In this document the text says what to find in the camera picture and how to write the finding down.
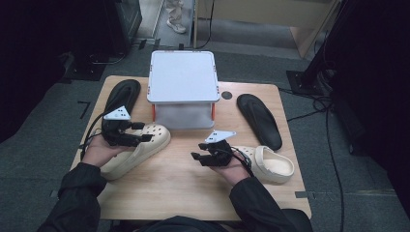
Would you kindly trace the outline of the cream clog shoe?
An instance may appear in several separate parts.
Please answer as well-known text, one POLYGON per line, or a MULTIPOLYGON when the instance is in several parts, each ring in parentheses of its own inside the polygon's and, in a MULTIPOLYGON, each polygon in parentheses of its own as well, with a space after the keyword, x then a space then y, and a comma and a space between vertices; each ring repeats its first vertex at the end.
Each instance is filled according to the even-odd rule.
POLYGON ((164 149, 171 140, 170 131, 158 124, 148 124, 133 135, 149 134, 147 142, 141 142, 135 149, 120 153, 101 168, 101 174, 106 180, 121 178, 143 161, 164 149))
POLYGON ((234 150, 250 160, 251 171, 260 180, 283 184, 294 175, 294 163, 267 146, 237 146, 234 150))

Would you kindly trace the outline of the dark cabinet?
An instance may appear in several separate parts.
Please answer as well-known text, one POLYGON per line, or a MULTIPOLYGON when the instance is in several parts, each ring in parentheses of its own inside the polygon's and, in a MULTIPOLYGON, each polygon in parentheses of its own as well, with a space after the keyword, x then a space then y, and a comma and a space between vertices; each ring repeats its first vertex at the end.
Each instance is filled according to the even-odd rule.
POLYGON ((103 0, 114 54, 127 54, 142 21, 139 0, 103 0))

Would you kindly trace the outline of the person's right hand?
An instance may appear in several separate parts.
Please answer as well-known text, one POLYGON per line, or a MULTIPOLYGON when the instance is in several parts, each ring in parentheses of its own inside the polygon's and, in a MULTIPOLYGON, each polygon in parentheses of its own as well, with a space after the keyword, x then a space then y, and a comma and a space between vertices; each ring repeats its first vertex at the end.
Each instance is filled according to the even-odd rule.
POLYGON ((243 165, 245 158, 238 153, 234 154, 230 163, 226 166, 211 166, 211 169, 220 174, 223 179, 232 187, 250 177, 249 172, 243 165))

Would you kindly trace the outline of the white shoe rack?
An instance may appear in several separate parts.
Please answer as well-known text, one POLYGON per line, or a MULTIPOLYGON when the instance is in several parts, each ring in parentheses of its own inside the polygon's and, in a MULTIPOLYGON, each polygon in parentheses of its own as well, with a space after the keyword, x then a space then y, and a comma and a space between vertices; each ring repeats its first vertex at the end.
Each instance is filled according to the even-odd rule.
POLYGON ((153 121, 170 130, 210 129, 220 88, 210 51, 157 50, 150 62, 147 101, 153 121))

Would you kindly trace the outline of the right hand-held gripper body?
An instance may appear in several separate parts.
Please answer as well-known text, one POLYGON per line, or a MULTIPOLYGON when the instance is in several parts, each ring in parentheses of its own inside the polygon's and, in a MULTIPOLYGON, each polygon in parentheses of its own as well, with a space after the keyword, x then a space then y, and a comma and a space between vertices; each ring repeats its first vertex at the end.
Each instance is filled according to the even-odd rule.
POLYGON ((235 131, 230 130, 213 130, 211 134, 205 139, 209 149, 209 155, 201 155, 202 160, 199 160, 202 166, 226 166, 230 163, 233 157, 231 146, 226 139, 235 136, 235 131))

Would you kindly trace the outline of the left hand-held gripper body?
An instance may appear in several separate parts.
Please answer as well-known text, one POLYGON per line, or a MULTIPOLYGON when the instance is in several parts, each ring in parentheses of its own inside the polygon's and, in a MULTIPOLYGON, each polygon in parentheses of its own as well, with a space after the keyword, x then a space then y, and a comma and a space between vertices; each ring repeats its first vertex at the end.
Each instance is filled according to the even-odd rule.
POLYGON ((131 128, 131 115, 127 112, 127 109, 122 106, 116 110, 104 113, 102 119, 105 120, 127 120, 129 119, 129 124, 124 130, 103 130, 102 136, 111 146, 127 146, 127 147, 137 147, 140 143, 138 140, 139 135, 126 133, 127 129, 131 128))

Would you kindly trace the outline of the light wooden cabinet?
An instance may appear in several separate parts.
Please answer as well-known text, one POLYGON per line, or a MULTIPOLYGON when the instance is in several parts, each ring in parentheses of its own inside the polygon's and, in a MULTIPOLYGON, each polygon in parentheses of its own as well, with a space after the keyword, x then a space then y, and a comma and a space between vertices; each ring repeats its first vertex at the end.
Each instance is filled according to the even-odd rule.
POLYGON ((340 0, 194 0, 193 46, 198 19, 225 19, 287 26, 305 58, 334 15, 340 0))

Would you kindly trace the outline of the black stand base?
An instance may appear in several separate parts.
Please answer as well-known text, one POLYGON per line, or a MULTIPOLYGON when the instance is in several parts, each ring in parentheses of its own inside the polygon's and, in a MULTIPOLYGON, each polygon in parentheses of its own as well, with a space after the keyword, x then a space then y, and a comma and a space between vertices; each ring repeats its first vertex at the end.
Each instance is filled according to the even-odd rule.
POLYGON ((323 96, 323 90, 316 75, 305 72, 287 71, 286 76, 294 94, 323 96))

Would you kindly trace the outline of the person's left hand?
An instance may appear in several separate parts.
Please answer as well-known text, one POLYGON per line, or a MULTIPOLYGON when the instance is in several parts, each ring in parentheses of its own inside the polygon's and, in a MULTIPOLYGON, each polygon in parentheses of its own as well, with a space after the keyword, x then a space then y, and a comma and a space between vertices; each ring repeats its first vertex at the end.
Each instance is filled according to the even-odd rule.
POLYGON ((110 146, 104 140, 102 135, 96 135, 91 140, 81 161, 97 167, 102 167, 111 159, 126 150, 128 150, 128 147, 110 146))

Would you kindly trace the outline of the person's dark jacket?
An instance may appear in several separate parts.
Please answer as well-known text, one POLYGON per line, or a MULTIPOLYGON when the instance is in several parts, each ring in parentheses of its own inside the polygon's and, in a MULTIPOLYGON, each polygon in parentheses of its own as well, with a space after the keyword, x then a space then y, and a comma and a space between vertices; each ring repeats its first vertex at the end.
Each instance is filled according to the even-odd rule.
POLYGON ((221 225, 191 217, 170 217, 150 222, 138 228, 136 232, 228 232, 221 225))

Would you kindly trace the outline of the black floor plate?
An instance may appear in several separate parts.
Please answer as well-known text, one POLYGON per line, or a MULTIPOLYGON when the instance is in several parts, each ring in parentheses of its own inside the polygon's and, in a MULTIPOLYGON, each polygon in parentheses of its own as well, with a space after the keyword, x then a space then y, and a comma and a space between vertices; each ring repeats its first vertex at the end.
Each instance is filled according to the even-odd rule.
POLYGON ((101 64, 81 65, 77 62, 72 62, 64 77, 70 80, 99 81, 102 78, 104 69, 105 65, 101 64))

